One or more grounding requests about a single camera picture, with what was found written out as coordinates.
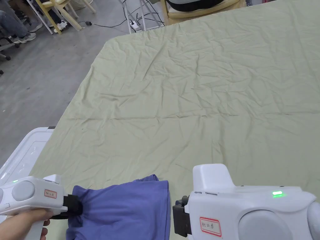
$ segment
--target jeans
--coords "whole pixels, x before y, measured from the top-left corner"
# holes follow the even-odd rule
[[[22,38],[28,34],[27,29],[21,22],[15,20],[12,16],[0,10],[0,25],[11,35],[17,35]]]

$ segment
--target yellow chair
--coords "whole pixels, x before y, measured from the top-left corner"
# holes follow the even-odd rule
[[[48,10],[50,10],[51,8],[55,7],[56,9],[59,10],[59,12],[61,12],[61,15],[77,30],[80,31],[82,29],[82,27],[79,25],[79,23],[70,16],[70,14],[64,10],[65,6],[68,6],[69,9],[73,12],[73,14],[75,15],[75,17],[77,18],[77,14],[75,13],[75,11],[73,10],[72,6],[70,5],[70,1],[71,0],[50,0],[44,3],[41,3],[40,0],[36,0],[36,2],[38,3],[38,5],[40,6],[41,10],[43,11],[43,13],[46,15],[46,17],[49,19],[50,23],[54,26],[54,28],[56,29],[56,31],[61,34],[61,31],[59,30],[58,26],[55,24],[55,22],[53,21],[53,19],[50,17]],[[96,13],[96,10],[86,1],[86,0],[82,0],[83,3],[93,12]]]
[[[170,7],[166,0],[160,0],[160,2],[162,5],[162,11],[164,13],[164,19],[167,25],[186,21],[193,18],[198,18],[216,12],[227,11],[246,6],[245,0],[224,0],[221,3],[213,6],[212,8],[199,9],[192,12],[179,12]]]

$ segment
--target human hand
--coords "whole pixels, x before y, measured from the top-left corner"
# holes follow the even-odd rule
[[[38,221],[45,221],[44,226],[48,226],[50,224],[48,219],[52,215],[52,212],[47,212],[45,209],[37,209],[7,218],[0,224],[0,240],[23,240],[32,224]],[[45,240],[47,233],[48,230],[42,228],[40,240]]]

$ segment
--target finger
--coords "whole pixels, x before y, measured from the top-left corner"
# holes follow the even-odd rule
[[[48,230],[46,228],[42,228],[41,236],[45,236],[48,234]]]
[[[44,222],[43,226],[45,227],[45,226],[48,226],[49,224],[50,224],[50,220],[47,220]]]
[[[32,210],[26,212],[26,214],[29,216],[33,223],[38,221],[45,221],[53,216],[52,212],[47,212],[45,209]]]

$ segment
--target wooden chair leg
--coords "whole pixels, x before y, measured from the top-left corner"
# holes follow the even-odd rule
[[[57,5],[58,10],[61,12],[62,16],[77,30],[80,31],[82,27],[79,25],[79,23],[74,20],[73,17],[70,16],[70,14],[63,9],[62,6]]]
[[[82,1],[93,13],[96,13],[96,10],[86,0]]]
[[[79,18],[79,16],[76,14],[75,10],[74,10],[73,7],[71,6],[71,4],[68,3],[67,6],[68,6],[68,9],[72,12],[73,16],[74,16],[75,18]]]
[[[51,16],[49,15],[47,9],[42,5],[42,3],[39,0],[36,0],[36,2],[38,3],[39,7],[41,8],[41,10],[43,11],[43,13],[45,14],[45,16],[49,19],[50,23],[53,25],[53,27],[57,30],[58,34],[61,34],[60,29],[58,28],[58,26],[56,25],[56,23],[54,22],[54,20],[51,18]]]

